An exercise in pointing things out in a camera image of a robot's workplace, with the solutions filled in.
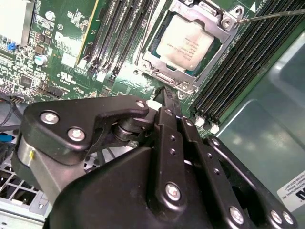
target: blue connector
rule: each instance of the blue connector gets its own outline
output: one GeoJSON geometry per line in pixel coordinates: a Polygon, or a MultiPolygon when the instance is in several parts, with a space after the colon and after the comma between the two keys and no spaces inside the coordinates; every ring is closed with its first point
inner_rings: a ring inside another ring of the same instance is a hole
{"type": "Polygon", "coordinates": [[[7,45],[7,50],[15,50],[17,48],[16,43],[12,42],[7,45]]]}

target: metal rod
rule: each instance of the metal rod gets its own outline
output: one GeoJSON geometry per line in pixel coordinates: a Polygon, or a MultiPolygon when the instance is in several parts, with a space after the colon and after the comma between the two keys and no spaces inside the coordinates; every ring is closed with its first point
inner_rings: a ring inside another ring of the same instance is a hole
{"type": "Polygon", "coordinates": [[[295,10],[295,11],[284,11],[284,12],[273,13],[273,14],[269,14],[269,15],[256,17],[256,18],[244,19],[244,20],[238,21],[237,24],[244,24],[244,23],[248,23],[248,22],[265,20],[265,19],[269,19],[269,18],[283,17],[283,16],[295,16],[295,15],[300,15],[300,14],[305,14],[305,9],[300,9],[300,10],[295,10]]]}

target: gray plastic panel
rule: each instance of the gray plastic panel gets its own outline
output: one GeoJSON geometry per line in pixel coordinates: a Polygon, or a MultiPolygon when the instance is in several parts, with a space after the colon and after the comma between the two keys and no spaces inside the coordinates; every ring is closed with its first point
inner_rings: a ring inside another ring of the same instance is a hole
{"type": "MultiPolygon", "coordinates": [[[[218,134],[278,199],[277,190],[305,170],[304,73],[305,32],[247,95],[218,134]]],[[[305,205],[293,214],[299,228],[305,228],[305,205]]]]}

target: logo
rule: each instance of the logo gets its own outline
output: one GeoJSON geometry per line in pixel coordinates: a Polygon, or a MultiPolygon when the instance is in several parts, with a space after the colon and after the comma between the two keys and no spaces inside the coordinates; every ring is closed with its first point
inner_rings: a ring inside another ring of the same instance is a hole
{"type": "Polygon", "coordinates": [[[305,188],[303,188],[303,190],[301,191],[298,191],[295,195],[299,197],[301,200],[305,200],[305,188]]]}
{"type": "Polygon", "coordinates": [[[61,80],[65,81],[65,82],[68,82],[68,83],[71,83],[71,84],[76,84],[75,80],[72,80],[72,76],[65,73],[65,72],[61,72],[60,75],[57,74],[57,77],[61,77],[61,80]]]}

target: capacitor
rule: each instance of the capacitor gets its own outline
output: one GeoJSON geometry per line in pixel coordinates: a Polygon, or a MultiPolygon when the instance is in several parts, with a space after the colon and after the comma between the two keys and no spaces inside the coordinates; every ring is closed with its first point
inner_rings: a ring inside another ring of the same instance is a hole
{"type": "Polygon", "coordinates": [[[45,55],[39,55],[35,57],[34,61],[38,66],[43,66],[48,61],[48,58],[45,55]]]}
{"type": "Polygon", "coordinates": [[[49,21],[54,21],[56,18],[55,13],[53,13],[52,11],[46,12],[45,16],[46,19],[48,19],[49,21]]]}

